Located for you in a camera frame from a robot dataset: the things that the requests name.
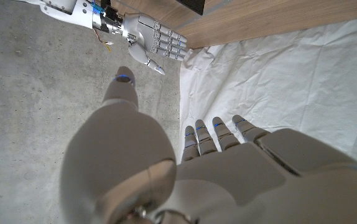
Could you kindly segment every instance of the robotic fingertip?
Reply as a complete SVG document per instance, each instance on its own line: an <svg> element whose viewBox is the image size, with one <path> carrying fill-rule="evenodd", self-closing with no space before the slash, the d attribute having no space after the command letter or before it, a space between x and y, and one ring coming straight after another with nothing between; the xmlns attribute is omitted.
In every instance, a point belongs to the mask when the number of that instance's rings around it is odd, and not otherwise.
<svg viewBox="0 0 357 224"><path fill-rule="evenodd" d="M195 122L195 126L197 127L197 129L199 129L200 127L205 126L205 123L201 119L199 119Z"/></svg>
<svg viewBox="0 0 357 224"><path fill-rule="evenodd" d="M188 134L193 134L195 132L195 130L193 129L192 126L187 126L185 128L185 135L188 135Z"/></svg>
<svg viewBox="0 0 357 224"><path fill-rule="evenodd" d="M118 68L118 71L116 72L115 80L119 81L119 79L121 80L129 79L128 81L130 81L133 86L136 86L136 79L134 78L134 74L130 70L130 68L127 68L126 66L120 66Z"/></svg>
<svg viewBox="0 0 357 224"><path fill-rule="evenodd" d="M213 120L211 122L213 123L214 127L219 125L219 124L224 124L223 120L221 118L219 118L219 117L213 118Z"/></svg>
<svg viewBox="0 0 357 224"><path fill-rule="evenodd" d="M238 124L239 122L244 121L244 120L245 119L243 117L241 117L240 115L233 116L233 123L235 124L235 126L236 126L236 124Z"/></svg>
<svg viewBox="0 0 357 224"><path fill-rule="evenodd" d="M162 67L159 67L159 69L157 71L159 73L161 73L162 75L165 75L165 70Z"/></svg>

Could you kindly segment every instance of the cable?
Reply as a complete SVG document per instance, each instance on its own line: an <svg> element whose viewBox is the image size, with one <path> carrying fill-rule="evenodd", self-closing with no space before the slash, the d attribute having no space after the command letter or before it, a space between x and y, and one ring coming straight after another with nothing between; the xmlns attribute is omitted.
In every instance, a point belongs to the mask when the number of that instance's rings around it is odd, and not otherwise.
<svg viewBox="0 0 357 224"><path fill-rule="evenodd" d="M100 35L98 34L98 32L97 32L97 30L95 29L95 28L93 28L93 30L94 30L94 32L96 33L96 35L97 35L97 38L98 38L98 40L101 42L101 43L103 43L103 44L106 44L106 45L113 45L114 43L112 43L112 42L110 42L110 41L102 41L101 40L101 38L100 38Z"/></svg>
<svg viewBox="0 0 357 224"><path fill-rule="evenodd" d="M98 40L105 45L105 47L108 49L109 52L111 52L111 49L108 45L113 45L113 43L110 41L108 41L108 42L102 41L97 30L95 28L93 28L93 31L96 33Z"/></svg>

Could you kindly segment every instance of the silver robotic hand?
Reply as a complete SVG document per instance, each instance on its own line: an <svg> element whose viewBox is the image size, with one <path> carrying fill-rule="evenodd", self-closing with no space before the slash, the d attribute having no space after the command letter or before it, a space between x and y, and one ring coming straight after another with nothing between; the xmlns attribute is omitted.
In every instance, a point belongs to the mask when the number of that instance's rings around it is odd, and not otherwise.
<svg viewBox="0 0 357 224"><path fill-rule="evenodd" d="M357 223L357 161L291 129L232 122L245 143L215 117L221 152L202 120L187 126L174 190L156 214L187 217L170 223Z"/></svg>
<svg viewBox="0 0 357 224"><path fill-rule="evenodd" d="M165 75L164 69L146 52L183 60L187 39L141 13L121 16L110 0L16 0L37 4L46 15L90 29L121 35L129 44L129 53L138 62Z"/></svg>

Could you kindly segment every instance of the white robotic arm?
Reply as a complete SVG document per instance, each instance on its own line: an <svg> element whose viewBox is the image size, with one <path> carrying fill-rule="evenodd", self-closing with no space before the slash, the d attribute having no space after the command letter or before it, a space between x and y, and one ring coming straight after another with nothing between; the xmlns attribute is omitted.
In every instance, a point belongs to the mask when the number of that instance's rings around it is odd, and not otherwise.
<svg viewBox="0 0 357 224"><path fill-rule="evenodd" d="M187 39L140 13L120 16L109 0L17 0L36 4L46 15L58 20L121 35L129 43L129 53L138 62L165 75L165 71L146 52L182 61Z"/></svg>
<svg viewBox="0 0 357 224"><path fill-rule="evenodd" d="M67 223L357 223L357 161L291 129L270 133L235 115L185 130L182 162L160 125L137 110L121 67L65 152Z"/></svg>

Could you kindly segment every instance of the wire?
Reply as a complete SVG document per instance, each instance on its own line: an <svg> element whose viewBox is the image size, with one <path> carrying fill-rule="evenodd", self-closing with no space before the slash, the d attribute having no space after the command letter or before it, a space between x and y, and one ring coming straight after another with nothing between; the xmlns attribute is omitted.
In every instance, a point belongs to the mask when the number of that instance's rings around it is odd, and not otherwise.
<svg viewBox="0 0 357 224"><path fill-rule="evenodd" d="M94 30L94 32L96 33L98 40L99 40L101 43L107 45L108 50L111 51L111 50L109 49L108 45L113 45L113 43L110 42L110 41L108 41L108 42L107 42L107 41L102 41L101 38L100 38L100 35L99 35L98 32L97 32L97 30L96 30L95 28L93 28L93 30Z"/></svg>

